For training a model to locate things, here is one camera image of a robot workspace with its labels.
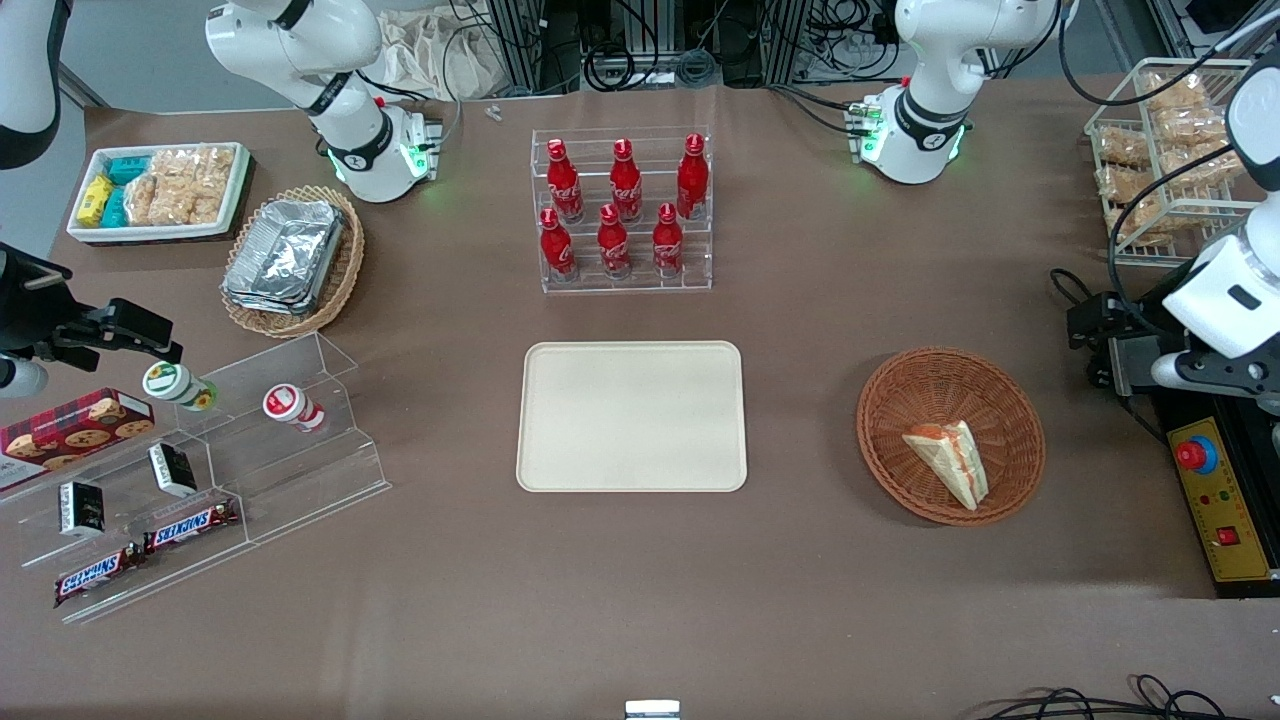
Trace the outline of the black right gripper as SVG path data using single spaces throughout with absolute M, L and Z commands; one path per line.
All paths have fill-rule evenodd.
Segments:
M 178 364 L 184 348 L 172 342 L 173 323 L 124 299 L 111 299 L 96 311 L 99 327 L 110 333 L 55 334 L 77 319 L 77 301 L 67 282 L 72 272 L 8 243 L 1 246 L 1 350 L 31 360 L 36 346 L 52 338 L 52 360 L 69 366 L 97 366 L 101 351 L 146 354 Z M 164 347 L 155 343 L 169 343 Z

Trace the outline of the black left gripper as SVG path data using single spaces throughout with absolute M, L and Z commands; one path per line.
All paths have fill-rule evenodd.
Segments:
M 1100 292 L 1066 311 L 1068 347 L 1088 348 L 1087 379 L 1119 397 L 1153 393 L 1161 384 L 1153 365 L 1164 356 L 1161 337 L 1139 331 L 1116 292 Z

